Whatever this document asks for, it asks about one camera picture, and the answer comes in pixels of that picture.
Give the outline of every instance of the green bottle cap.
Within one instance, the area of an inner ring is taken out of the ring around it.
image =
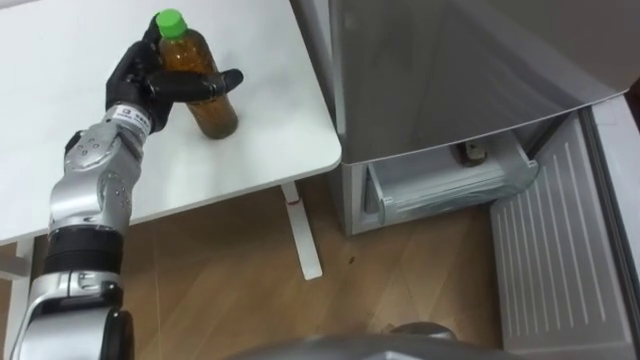
[[[187,23],[182,18],[180,11],[176,9],[162,10],[156,16],[156,24],[160,34],[165,38],[177,38],[187,31]]]

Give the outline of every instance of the refrigerator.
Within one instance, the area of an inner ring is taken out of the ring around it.
[[[489,204],[504,348],[636,359],[637,0],[292,0],[348,235]],[[461,166],[452,144],[487,151]]]

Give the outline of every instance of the robotic hand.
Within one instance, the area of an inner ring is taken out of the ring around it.
[[[164,71],[154,20],[107,81],[102,121],[65,147],[64,176],[51,194],[44,270],[32,284],[12,360],[133,359],[120,266],[142,147],[165,127],[173,102],[214,99],[243,80],[235,69]]]

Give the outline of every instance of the plastic bottle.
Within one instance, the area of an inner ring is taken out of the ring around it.
[[[167,70],[188,70],[203,74],[218,72],[213,56],[204,37],[189,29],[182,14],[167,9],[156,16],[156,24],[162,35],[160,54]],[[229,98],[187,104],[200,130],[211,139],[223,139],[238,127],[238,116]]]

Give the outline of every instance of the floor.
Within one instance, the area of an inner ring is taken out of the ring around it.
[[[136,358],[218,359],[289,338],[384,332],[419,320],[441,323],[463,341],[500,347],[486,209],[348,239],[325,178],[299,188],[324,268],[322,278],[309,282],[278,188],[131,229],[123,279]],[[8,291],[0,282],[1,309]]]

